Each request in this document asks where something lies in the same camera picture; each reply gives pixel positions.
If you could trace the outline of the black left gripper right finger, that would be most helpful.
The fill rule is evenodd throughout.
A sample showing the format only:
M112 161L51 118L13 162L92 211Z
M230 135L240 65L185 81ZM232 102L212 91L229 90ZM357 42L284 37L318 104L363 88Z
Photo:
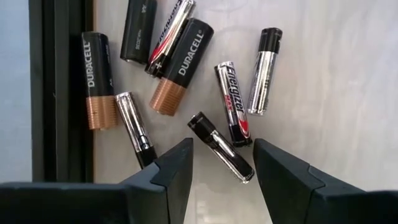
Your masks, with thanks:
M260 138L253 159L273 224L398 224L398 190L362 190Z

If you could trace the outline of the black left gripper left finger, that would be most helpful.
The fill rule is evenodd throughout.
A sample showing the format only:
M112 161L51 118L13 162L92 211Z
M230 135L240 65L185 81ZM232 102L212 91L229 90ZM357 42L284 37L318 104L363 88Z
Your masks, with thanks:
M193 177L185 138L117 184L0 184L0 224L183 224Z

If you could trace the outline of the black and silver AAA battery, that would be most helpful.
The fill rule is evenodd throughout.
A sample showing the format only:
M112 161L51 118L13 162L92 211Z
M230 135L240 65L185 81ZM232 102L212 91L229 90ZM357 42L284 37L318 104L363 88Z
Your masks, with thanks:
M247 184L255 171L234 146L216 129L201 111L193 115L187 126L201 139L242 183Z

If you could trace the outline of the Energizer Max AAA battery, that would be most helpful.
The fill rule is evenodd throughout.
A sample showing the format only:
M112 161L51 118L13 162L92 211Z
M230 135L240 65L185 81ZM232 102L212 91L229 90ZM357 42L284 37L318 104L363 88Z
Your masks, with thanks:
M249 146L252 143L251 133L234 63L221 62L214 70L233 146Z

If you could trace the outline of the silver black-tipped AAA battery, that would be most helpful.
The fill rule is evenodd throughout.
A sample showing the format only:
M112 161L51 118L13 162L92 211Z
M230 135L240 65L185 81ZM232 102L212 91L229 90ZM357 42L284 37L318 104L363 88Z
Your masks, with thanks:
M157 159L154 145L150 140L133 93L123 92L117 94L115 99L138 163L143 169Z
M268 27L261 31L248 99L247 111L249 114L262 116L267 109L275 61L279 54L282 35L282 30L276 27Z

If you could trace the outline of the Duracell copper-black AA battery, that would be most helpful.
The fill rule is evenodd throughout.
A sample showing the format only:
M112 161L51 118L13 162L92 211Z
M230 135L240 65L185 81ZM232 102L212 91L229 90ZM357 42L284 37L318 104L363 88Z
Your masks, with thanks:
M83 32L81 47L89 128L113 128L118 119L108 37L100 32Z
M153 110L174 116L213 34L213 28L206 22L196 18L188 20L165 75L150 101Z

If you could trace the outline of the silver Energizer AAA battery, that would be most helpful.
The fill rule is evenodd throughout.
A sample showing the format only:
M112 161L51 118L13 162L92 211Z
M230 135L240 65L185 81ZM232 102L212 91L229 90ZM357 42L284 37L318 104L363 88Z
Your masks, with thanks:
M177 0L175 3L159 41L149 57L145 71L150 76L156 78L164 76L180 35L192 16L195 6L195 0Z

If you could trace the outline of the plain black AA battery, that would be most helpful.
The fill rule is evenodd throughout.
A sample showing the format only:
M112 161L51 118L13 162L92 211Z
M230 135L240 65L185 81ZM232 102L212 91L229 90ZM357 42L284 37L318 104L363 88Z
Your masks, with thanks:
M157 0L129 0L120 58L146 64L157 11Z

